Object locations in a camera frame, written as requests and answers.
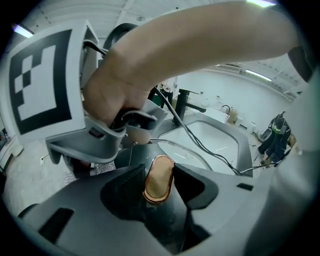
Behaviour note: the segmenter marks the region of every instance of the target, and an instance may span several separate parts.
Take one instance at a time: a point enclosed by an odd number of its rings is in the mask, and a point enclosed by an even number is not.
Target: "sticker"
[[[66,87],[71,31],[41,38],[10,60],[9,95],[21,135],[72,119]]]

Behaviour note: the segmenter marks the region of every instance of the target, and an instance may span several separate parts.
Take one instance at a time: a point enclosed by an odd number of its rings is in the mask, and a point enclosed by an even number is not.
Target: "ceiling light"
[[[274,2],[269,2],[265,0],[246,0],[247,2],[254,3],[256,5],[259,5],[261,7],[268,7],[268,6],[275,6],[276,4]]]
[[[249,69],[247,69],[245,72],[247,72],[247,73],[249,73],[249,74],[252,74],[252,75],[254,75],[254,76],[263,78],[263,79],[265,79],[265,80],[267,80],[267,81],[269,81],[269,82],[272,81],[270,78],[265,77],[265,76],[263,76],[262,74],[258,74],[258,73],[256,73],[256,72],[253,72],[253,71],[251,71],[251,70],[249,70]]]
[[[34,33],[32,33],[32,31],[22,27],[21,25],[13,25],[13,31],[26,37],[26,38],[30,38],[34,35]]]

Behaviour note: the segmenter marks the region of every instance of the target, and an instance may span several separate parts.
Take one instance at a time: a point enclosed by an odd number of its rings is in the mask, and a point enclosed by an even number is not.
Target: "black cable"
[[[241,173],[241,174],[244,174],[244,173],[246,173],[246,172],[248,172],[248,171],[252,171],[252,170],[255,170],[255,169],[258,169],[258,168],[261,168],[261,167],[266,167],[266,166],[272,166],[272,165],[276,166],[276,165],[279,164],[281,161],[282,161],[282,160],[280,160],[280,161],[278,161],[278,162],[270,162],[270,163],[266,163],[266,164],[262,164],[262,165],[258,165],[258,166],[253,166],[253,167],[248,168],[248,169],[246,169],[246,170],[242,170],[240,173]]]
[[[100,49],[94,42],[91,40],[83,40],[83,45],[89,48],[94,49],[95,51],[101,53],[102,55],[106,55],[106,52]]]
[[[170,105],[170,103],[167,101],[167,99],[164,97],[164,95],[157,89],[157,88],[153,88],[154,92],[164,101],[165,105],[168,107],[168,109],[172,112],[172,114],[175,116],[175,114],[177,113],[173,113],[173,109],[172,106]],[[184,126],[186,127],[186,132],[189,133],[193,138],[194,138],[194,143],[196,143],[196,145],[203,150],[204,152],[206,152],[207,154],[218,158],[219,160],[223,161],[236,175],[238,176],[242,176],[242,174],[236,169],[234,168],[231,163],[229,163],[229,161],[221,154],[216,154],[211,152],[209,149],[207,149],[203,143],[198,139],[197,136],[194,135],[194,133],[184,124]]]

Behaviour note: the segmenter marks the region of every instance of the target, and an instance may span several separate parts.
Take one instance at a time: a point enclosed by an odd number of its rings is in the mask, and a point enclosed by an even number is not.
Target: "wire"
[[[40,178],[41,178],[41,175],[42,175],[42,170],[43,170],[43,168],[44,168],[44,165],[42,164],[42,165],[41,165],[41,171],[40,171]]]
[[[261,167],[277,165],[277,164],[279,164],[280,162],[281,162],[281,160],[278,161],[278,162],[271,162],[271,163],[266,163],[266,164],[262,164],[262,165],[259,165],[259,166],[253,166],[253,167],[251,167],[251,168],[249,168],[249,169],[240,171],[240,173],[241,173],[241,174],[244,174],[244,173],[246,173],[246,172],[248,172],[248,171],[255,170],[255,169],[258,169],[258,168],[261,168]]]
[[[94,49],[95,51],[101,53],[102,55],[106,55],[108,50],[104,48],[100,48],[98,45],[96,45],[93,41],[85,39],[83,40],[83,45],[86,47],[89,47],[91,49]]]
[[[194,135],[194,133],[185,125],[185,123],[181,120],[181,118],[178,116],[177,112],[174,110],[174,108],[171,106],[171,104],[168,102],[168,100],[164,97],[164,95],[157,89],[153,88],[154,92],[164,101],[165,105],[168,107],[170,112],[173,114],[173,116],[177,119],[179,124],[183,127],[187,135],[190,137],[192,142],[200,148],[202,151],[206,152],[207,154],[219,159],[220,161],[224,162],[236,175],[241,176],[242,174],[234,168],[229,161],[220,154],[216,154],[211,152],[209,149],[207,149],[202,142],[197,138],[197,136]]]
[[[190,148],[187,148],[185,146],[182,146],[181,144],[179,143],[176,143],[172,140],[169,140],[169,139],[164,139],[164,138],[151,138],[150,141],[153,143],[167,143],[169,145],[173,145],[175,147],[179,147],[185,151],[187,151],[188,153],[190,153],[191,155],[195,156],[196,158],[199,159],[199,161],[205,166],[205,168],[207,168],[208,170],[210,171],[213,171],[211,166],[208,164],[208,162],[197,152],[191,150]]]

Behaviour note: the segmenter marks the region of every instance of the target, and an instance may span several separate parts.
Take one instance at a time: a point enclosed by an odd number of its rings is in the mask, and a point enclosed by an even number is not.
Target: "white wall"
[[[13,137],[16,132],[9,116],[8,99],[6,97],[6,86],[8,86],[8,59],[4,55],[0,61],[0,113],[4,122],[4,127],[8,134]]]
[[[216,102],[216,96],[220,96],[223,103],[235,108],[245,121],[254,122],[260,133],[268,127],[271,119],[291,104],[258,83],[217,72],[197,71],[180,75],[178,88],[203,92],[211,106]]]

